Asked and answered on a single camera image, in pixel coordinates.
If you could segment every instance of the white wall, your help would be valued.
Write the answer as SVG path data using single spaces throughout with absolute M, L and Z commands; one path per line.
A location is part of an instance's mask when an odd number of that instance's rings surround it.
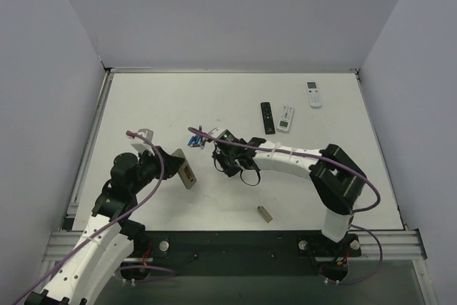
M 457 303 L 457 0 L 400 0 L 361 70 L 403 217 Z
M 106 66 L 350 69 L 398 0 L 69 0 Z
M 104 70 L 68 0 L 0 0 L 0 294 L 36 280 Z

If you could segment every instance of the white table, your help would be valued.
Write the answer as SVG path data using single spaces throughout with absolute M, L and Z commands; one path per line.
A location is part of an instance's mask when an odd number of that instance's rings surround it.
M 323 106 L 312 109 L 306 82 L 314 80 Z M 260 103 L 270 101 L 275 123 L 282 106 L 295 106 L 291 130 L 265 136 Z M 148 230 L 314 230 L 325 207 L 313 184 L 274 171 L 261 173 L 256 187 L 239 176 L 228 178 L 213 166 L 212 144 L 187 147 L 188 126 L 229 129 L 238 138 L 253 136 L 287 146 L 323 149 L 338 144 L 381 192 L 381 204 L 357 214 L 354 223 L 369 229 L 402 229 L 401 217 L 354 74 L 114 74 L 89 169 L 80 194 L 74 230 L 82 230 L 116 155 L 135 152 L 125 131 L 154 130 L 154 143 L 171 154 L 182 148 L 198 179 L 191 190 L 179 177 L 164 181 L 131 219 Z M 143 199 L 152 185 L 139 193 Z M 375 201 L 365 186 L 357 207 Z M 257 213 L 264 206 L 273 221 Z

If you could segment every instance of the screw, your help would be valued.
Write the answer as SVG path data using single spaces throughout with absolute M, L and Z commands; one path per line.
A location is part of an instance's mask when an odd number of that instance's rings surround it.
M 306 250 L 308 248 L 308 242 L 304 240 L 299 241 L 298 248 L 300 250 Z
M 167 241 L 162 241 L 159 243 L 159 249 L 163 252 L 169 250 L 170 244 Z

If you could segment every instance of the white remote control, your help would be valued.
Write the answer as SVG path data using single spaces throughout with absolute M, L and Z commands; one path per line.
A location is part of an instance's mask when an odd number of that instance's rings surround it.
M 315 81 L 309 81 L 306 83 L 306 90 L 308 93 L 309 104 L 311 107 L 321 107 L 321 94 L 317 88 L 317 84 Z
M 283 113 L 281 114 L 281 118 L 279 119 L 278 126 L 276 127 L 278 129 L 278 131 L 288 132 L 290 130 L 292 116 L 293 116 L 293 106 L 284 105 Z

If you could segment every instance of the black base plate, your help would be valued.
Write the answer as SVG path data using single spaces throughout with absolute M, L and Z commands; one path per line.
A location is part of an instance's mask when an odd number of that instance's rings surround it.
M 346 253 L 320 231 L 147 231 L 146 235 L 153 243 L 152 264 L 180 276 L 315 275 L 313 257 Z M 162 240 L 169 243 L 165 253 L 159 249 Z M 308 243 L 305 251 L 298 247 L 302 240 Z M 361 251 L 349 249 L 349 254 L 357 257 Z

